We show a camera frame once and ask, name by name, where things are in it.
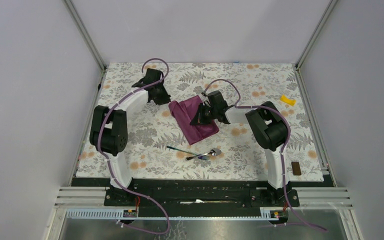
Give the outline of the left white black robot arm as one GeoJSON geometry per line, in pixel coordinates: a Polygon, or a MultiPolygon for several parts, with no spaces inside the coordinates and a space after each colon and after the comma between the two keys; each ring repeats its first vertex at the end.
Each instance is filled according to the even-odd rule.
{"type": "Polygon", "coordinates": [[[144,105],[154,102],[165,105],[170,95],[164,87],[167,76],[160,70],[147,69],[143,78],[131,86],[130,92],[112,107],[97,105],[92,113],[89,142],[103,155],[110,172],[110,182],[115,188],[116,199],[124,206],[132,204],[136,196],[129,185],[133,180],[124,150],[128,143],[128,120],[144,105]]]}

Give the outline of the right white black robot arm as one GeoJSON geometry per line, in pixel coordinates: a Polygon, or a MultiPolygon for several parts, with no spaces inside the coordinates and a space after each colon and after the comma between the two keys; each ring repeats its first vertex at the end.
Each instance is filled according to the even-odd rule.
{"type": "Polygon", "coordinates": [[[273,206],[287,199],[289,179],[286,176],[284,150],[291,128],[271,101],[254,106],[228,105],[220,91],[213,91],[207,101],[198,104],[191,126],[205,126],[218,120],[223,124],[247,123],[260,147],[264,149],[268,164],[267,201],[273,206]]]}

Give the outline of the purple cloth napkin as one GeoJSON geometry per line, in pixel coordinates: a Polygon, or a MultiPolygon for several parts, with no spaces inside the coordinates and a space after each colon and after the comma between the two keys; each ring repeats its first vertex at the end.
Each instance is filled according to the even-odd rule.
{"type": "Polygon", "coordinates": [[[219,132],[219,128],[213,120],[210,124],[191,125],[191,121],[202,103],[201,98],[196,95],[180,102],[174,100],[168,104],[171,115],[175,118],[189,145],[196,144],[219,132]]]}

